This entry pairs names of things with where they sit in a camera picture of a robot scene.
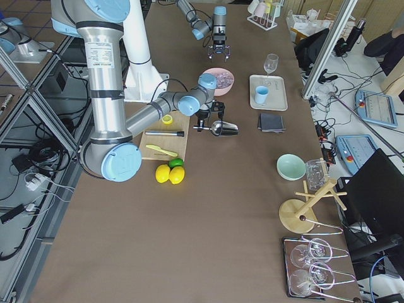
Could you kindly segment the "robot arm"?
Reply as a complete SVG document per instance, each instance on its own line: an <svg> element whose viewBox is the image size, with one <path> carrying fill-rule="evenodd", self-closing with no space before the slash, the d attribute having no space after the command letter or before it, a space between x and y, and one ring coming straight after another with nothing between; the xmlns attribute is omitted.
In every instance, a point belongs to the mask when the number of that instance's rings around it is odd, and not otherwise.
<svg viewBox="0 0 404 303"><path fill-rule="evenodd" d="M51 10L54 29L85 45L95 128L80 158L103 178L126 181L141 166L133 138L173 110L191 116L211 103L216 78L204 73L189 92L154 95L161 76L139 1L53 1Z"/></svg>
<svg viewBox="0 0 404 303"><path fill-rule="evenodd" d="M183 12L190 24L192 33L197 40L208 38L212 44L206 44L208 58L213 59L215 54L224 55L225 61L230 58L230 46L226 44L227 9L225 6L215 6L213 16L207 16L202 20L198 16L198 10L188 1L175 1L176 6Z"/></svg>

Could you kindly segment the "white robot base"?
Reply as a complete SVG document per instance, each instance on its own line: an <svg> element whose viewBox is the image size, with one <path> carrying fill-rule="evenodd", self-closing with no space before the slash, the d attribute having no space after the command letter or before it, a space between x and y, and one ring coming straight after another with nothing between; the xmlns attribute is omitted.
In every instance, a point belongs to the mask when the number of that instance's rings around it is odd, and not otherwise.
<svg viewBox="0 0 404 303"><path fill-rule="evenodd" d="M148 103L167 90L168 74L160 74L152 63L141 4L130 2L129 14L123 22L124 46L129 60L124 100Z"/></svg>

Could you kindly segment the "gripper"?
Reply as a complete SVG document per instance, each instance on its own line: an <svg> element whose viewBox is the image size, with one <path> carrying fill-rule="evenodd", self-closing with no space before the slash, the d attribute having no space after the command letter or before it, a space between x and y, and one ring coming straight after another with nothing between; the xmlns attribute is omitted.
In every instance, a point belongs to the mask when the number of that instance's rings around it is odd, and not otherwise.
<svg viewBox="0 0 404 303"><path fill-rule="evenodd" d="M214 113L216 113L218 119L223 122L225 104L216 100L203 104L200 110L197 111L197 126L193 126L193 129L196 129L197 131L209 130L209 127L205 126L205 120L209 119Z"/></svg>
<svg viewBox="0 0 404 303"><path fill-rule="evenodd" d="M225 62L230 59L230 46L226 45L227 36L225 33L213 34L213 45L208 46L208 59L213 60L214 54L223 54Z"/></svg>

